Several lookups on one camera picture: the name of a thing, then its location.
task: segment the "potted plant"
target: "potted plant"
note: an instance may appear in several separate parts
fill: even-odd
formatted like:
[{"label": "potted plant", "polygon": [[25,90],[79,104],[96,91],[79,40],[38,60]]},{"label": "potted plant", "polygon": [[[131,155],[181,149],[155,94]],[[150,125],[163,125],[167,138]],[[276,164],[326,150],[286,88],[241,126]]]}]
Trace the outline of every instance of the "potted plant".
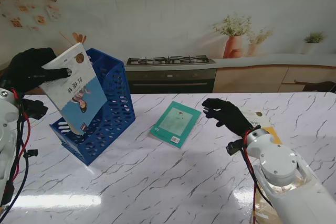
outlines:
[{"label": "potted plant", "polygon": [[258,35],[253,31],[249,31],[247,36],[250,44],[248,45],[247,56],[256,56],[258,54],[259,45],[272,35],[273,29],[267,30],[266,27],[261,29]]},{"label": "potted plant", "polygon": [[310,33],[310,35],[304,39],[305,44],[301,53],[304,55],[312,54],[315,51],[317,44],[321,43],[325,38],[325,34],[321,31]]},{"label": "potted plant", "polygon": [[242,56],[242,35],[250,31],[250,26],[251,17],[239,17],[237,13],[234,13],[233,16],[227,15],[221,24],[215,25],[214,29],[217,32],[229,36],[223,58],[239,58]]}]

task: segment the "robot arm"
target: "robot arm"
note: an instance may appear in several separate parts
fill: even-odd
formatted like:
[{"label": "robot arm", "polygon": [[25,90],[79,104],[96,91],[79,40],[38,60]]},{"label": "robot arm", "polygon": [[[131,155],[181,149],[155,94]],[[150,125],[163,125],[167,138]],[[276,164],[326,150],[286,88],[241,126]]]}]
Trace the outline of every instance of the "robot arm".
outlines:
[{"label": "robot arm", "polygon": [[[235,134],[246,137],[247,154],[260,161],[253,166],[254,174],[284,224],[334,223],[336,202],[297,152],[275,144],[274,137],[264,129],[253,129],[230,102],[207,99],[202,105],[207,118],[215,118],[220,122],[219,126],[226,125]],[[232,125],[231,118],[241,127]],[[243,140],[237,140],[229,143],[227,150],[232,155],[241,148]],[[302,186],[286,192],[276,190],[290,185],[297,178],[303,181]]]},{"label": "robot arm", "polygon": [[[13,174],[18,162],[19,148],[23,145],[20,136],[16,136],[11,131],[9,123],[17,121],[17,125],[23,124],[25,121],[23,113],[28,118],[39,120],[48,110],[40,101],[26,100],[21,97],[24,96],[25,92],[38,87],[43,82],[66,78],[71,75],[69,69],[45,70],[42,67],[55,58],[56,55],[51,48],[31,48],[17,54],[9,64],[7,71],[0,78],[0,206],[12,200],[14,192]],[[0,222],[9,212],[16,198],[3,214]]]}]

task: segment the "white tile wall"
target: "white tile wall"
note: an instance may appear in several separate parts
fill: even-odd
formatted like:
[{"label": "white tile wall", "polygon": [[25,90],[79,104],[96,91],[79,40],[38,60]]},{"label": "white tile wall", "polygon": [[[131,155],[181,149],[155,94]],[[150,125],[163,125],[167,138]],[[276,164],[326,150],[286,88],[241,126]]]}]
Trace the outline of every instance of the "white tile wall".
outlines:
[{"label": "white tile wall", "polygon": [[[45,5],[53,4],[49,0],[21,2],[35,3],[46,17]],[[256,31],[264,26],[275,28],[274,35],[263,43],[264,51],[295,52],[307,34],[323,30],[328,38],[321,44],[321,53],[333,53],[333,3],[334,0],[58,0],[53,5],[61,9],[62,20],[48,20],[39,33],[14,28],[0,17],[0,65],[30,47],[52,46],[62,52],[70,44],[59,31],[72,42],[72,32],[83,33],[88,36],[86,48],[95,47],[120,59],[188,54],[219,58],[226,38],[213,32],[213,24],[235,11],[252,15]],[[26,15],[24,25],[36,25],[32,15]]]}]

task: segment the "oven handle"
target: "oven handle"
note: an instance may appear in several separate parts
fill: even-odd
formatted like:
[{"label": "oven handle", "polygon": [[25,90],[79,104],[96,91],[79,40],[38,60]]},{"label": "oven handle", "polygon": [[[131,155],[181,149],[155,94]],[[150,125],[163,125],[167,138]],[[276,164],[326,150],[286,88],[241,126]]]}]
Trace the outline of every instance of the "oven handle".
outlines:
[{"label": "oven handle", "polygon": [[163,83],[163,84],[132,84],[133,86],[203,86],[208,85],[206,82],[201,83]]}]

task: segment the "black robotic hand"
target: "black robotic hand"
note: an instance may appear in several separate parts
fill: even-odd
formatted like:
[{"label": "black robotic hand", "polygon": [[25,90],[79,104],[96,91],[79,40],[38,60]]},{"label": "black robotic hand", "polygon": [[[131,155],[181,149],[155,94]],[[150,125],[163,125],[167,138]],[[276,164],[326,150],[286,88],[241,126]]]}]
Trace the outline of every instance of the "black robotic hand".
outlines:
[{"label": "black robotic hand", "polygon": [[207,118],[218,120],[217,127],[225,125],[230,131],[241,137],[244,137],[248,130],[253,129],[239,108],[231,102],[209,98],[202,103],[202,106],[207,111],[205,112]]},{"label": "black robotic hand", "polygon": [[46,81],[69,77],[70,69],[46,70],[42,68],[55,58],[56,55],[51,48],[30,48],[17,54],[0,78],[0,87],[15,88],[19,93],[25,93]]}]

